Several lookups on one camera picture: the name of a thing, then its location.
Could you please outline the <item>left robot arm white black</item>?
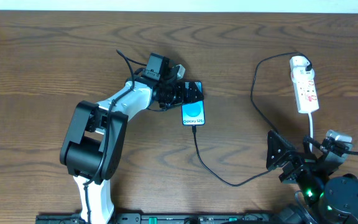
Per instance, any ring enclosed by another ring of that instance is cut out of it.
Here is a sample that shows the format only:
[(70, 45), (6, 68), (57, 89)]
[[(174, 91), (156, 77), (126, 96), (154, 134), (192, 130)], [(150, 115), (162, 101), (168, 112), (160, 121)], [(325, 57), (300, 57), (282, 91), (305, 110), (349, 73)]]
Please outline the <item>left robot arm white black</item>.
[(185, 68), (152, 53), (137, 70), (130, 68), (124, 87), (109, 98), (79, 102), (60, 151), (79, 190), (83, 223), (108, 223), (114, 213), (111, 177), (121, 160), (128, 122), (158, 103), (158, 111), (203, 101), (201, 83), (185, 81)]

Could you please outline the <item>blue Galaxy smartphone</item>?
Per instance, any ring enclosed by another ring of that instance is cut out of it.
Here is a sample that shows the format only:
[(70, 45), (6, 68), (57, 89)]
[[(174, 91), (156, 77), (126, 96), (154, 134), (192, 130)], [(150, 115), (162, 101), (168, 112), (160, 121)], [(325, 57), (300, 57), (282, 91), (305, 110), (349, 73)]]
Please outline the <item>blue Galaxy smartphone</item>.
[[(201, 82), (196, 82), (203, 92)], [(181, 106), (182, 124), (184, 126), (198, 126), (205, 124), (204, 101), (196, 103), (185, 103)]]

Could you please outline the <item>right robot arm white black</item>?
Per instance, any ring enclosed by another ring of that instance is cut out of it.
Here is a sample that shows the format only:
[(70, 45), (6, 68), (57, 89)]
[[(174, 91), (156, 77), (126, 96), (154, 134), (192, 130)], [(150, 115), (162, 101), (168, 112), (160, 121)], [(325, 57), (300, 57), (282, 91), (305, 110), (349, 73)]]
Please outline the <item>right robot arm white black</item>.
[(283, 184), (297, 184), (306, 209), (300, 217), (310, 223), (358, 223), (358, 178), (352, 174), (333, 177), (352, 150), (349, 135), (329, 130), (322, 142), (311, 136), (303, 139), (304, 151), (271, 130), (267, 135), (267, 170), (282, 169)]

